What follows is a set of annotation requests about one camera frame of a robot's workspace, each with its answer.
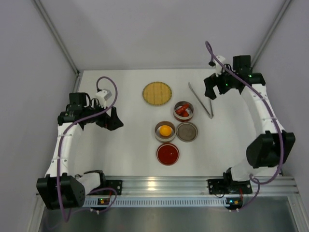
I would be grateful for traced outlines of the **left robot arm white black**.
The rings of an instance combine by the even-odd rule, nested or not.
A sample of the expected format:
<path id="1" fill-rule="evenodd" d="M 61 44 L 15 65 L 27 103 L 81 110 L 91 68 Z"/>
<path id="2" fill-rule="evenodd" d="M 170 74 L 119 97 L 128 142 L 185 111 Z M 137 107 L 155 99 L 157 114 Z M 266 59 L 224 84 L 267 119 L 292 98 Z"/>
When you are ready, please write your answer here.
<path id="1" fill-rule="evenodd" d="M 77 153 L 79 139 L 86 124 L 94 123 L 114 131 L 124 124 L 119 119 L 116 107 L 106 112 L 107 100 L 112 93 L 103 89 L 93 99 L 87 93 L 69 94 L 69 104 L 57 117 L 58 135 L 51 164 L 43 178 L 37 180 L 36 188 L 49 210 L 82 207 L 87 194 L 108 190 L 108 181 L 102 170 L 73 174 L 70 163 Z"/>

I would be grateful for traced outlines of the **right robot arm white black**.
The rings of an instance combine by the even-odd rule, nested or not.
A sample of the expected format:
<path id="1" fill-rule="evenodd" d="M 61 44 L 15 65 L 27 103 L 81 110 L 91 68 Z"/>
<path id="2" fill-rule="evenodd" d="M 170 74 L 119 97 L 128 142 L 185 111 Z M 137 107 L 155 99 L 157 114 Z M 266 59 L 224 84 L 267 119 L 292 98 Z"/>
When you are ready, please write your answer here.
<path id="1" fill-rule="evenodd" d="M 280 170 L 292 150 L 295 135 L 286 132 L 278 121 L 264 77 L 253 72 L 249 55 L 235 56 L 232 65 L 216 56 L 210 65 L 215 67 L 215 73 L 204 79 L 205 96 L 216 99 L 215 87 L 221 95 L 236 89 L 247 104 L 255 128 L 256 137 L 246 148 L 246 157 L 223 174 L 225 188 L 232 190 L 247 185 L 250 177 L 263 170 Z"/>

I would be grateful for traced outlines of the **beige round lid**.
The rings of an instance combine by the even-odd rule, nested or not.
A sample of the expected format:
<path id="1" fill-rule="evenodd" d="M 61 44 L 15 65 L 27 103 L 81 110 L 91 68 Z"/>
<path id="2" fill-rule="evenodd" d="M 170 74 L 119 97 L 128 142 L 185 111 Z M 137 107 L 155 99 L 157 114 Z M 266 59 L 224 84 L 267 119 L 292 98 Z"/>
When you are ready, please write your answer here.
<path id="1" fill-rule="evenodd" d="M 198 136 L 198 128 L 191 122 L 183 122 L 176 129 L 177 137 L 183 142 L 192 142 Z"/>

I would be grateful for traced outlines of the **yellow egg tart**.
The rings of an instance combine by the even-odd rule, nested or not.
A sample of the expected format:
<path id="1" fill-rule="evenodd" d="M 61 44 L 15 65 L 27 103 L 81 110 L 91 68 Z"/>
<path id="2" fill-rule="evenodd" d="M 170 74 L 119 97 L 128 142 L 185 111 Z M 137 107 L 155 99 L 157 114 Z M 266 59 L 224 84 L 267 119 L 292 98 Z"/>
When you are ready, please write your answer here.
<path id="1" fill-rule="evenodd" d="M 172 134 L 172 128 L 168 125 L 162 125 L 159 129 L 161 136 L 169 137 Z"/>

